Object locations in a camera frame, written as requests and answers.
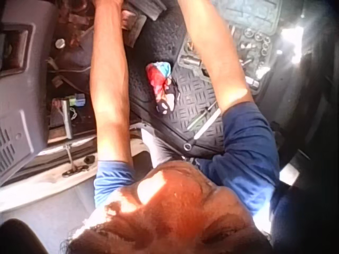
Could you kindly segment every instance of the grey plastic panel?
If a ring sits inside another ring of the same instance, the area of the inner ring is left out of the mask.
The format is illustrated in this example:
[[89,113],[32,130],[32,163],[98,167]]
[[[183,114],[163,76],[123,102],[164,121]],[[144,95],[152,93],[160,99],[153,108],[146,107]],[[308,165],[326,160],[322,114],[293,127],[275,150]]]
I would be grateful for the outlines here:
[[282,0],[211,0],[231,25],[241,25],[267,35],[276,32]]
[[47,145],[46,59],[57,13],[53,4],[40,0],[11,0],[4,7],[2,30],[27,30],[29,35],[23,67],[0,72],[0,129],[4,134],[0,185]]
[[29,133],[25,132],[23,111],[0,118],[0,174],[4,174],[32,154]]

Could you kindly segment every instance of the colorful cloth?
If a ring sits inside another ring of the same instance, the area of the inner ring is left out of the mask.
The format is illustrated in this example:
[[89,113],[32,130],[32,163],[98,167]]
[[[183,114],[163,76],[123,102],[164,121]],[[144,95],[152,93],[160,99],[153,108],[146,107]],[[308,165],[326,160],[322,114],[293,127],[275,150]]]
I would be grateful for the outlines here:
[[180,94],[172,80],[171,65],[168,62],[150,63],[146,67],[146,73],[153,87],[158,112],[164,115],[173,112]]

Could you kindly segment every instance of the man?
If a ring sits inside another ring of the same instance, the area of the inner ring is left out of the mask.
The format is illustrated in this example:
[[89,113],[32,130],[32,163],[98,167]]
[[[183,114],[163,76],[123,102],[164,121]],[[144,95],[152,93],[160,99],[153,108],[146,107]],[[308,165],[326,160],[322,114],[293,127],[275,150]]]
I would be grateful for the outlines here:
[[270,252],[251,215],[270,201],[278,180],[275,142],[246,87],[230,32],[208,0],[179,5],[223,113],[225,153],[199,160],[199,169],[166,162],[135,183],[122,1],[96,0],[97,208],[70,240],[69,253]]

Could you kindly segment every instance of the wire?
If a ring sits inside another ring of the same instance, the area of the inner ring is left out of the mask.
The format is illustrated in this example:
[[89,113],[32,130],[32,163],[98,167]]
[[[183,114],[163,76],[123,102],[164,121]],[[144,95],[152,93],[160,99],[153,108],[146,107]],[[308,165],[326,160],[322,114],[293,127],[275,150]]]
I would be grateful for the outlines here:
[[86,72],[86,71],[88,71],[88,70],[90,70],[90,69],[91,69],[91,67],[88,66],[88,67],[86,67],[86,68],[84,68],[84,69],[79,69],[79,70],[72,70],[72,69],[66,70],[66,69],[61,69],[61,70],[49,70],[48,72],[50,72],[50,73],[60,73],[60,72],[83,73],[83,72]]

